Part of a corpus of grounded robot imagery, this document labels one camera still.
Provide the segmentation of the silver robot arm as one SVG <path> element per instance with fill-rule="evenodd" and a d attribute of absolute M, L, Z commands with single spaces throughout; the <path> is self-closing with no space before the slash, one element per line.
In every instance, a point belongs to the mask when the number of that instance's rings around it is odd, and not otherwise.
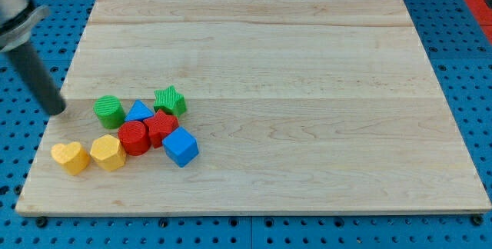
<path fill-rule="evenodd" d="M 32 29 L 49 15 L 47 6 L 33 0 L 1 0 L 1 53 L 45 113 L 58 115 L 66 108 L 65 100 L 30 42 Z"/>

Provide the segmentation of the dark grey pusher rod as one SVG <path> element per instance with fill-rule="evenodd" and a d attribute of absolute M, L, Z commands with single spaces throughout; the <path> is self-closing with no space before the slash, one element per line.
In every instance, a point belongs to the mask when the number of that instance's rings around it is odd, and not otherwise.
<path fill-rule="evenodd" d="M 34 45 L 27 41 L 5 54 L 44 112 L 48 115 L 61 114 L 66 108 L 65 100 Z"/>

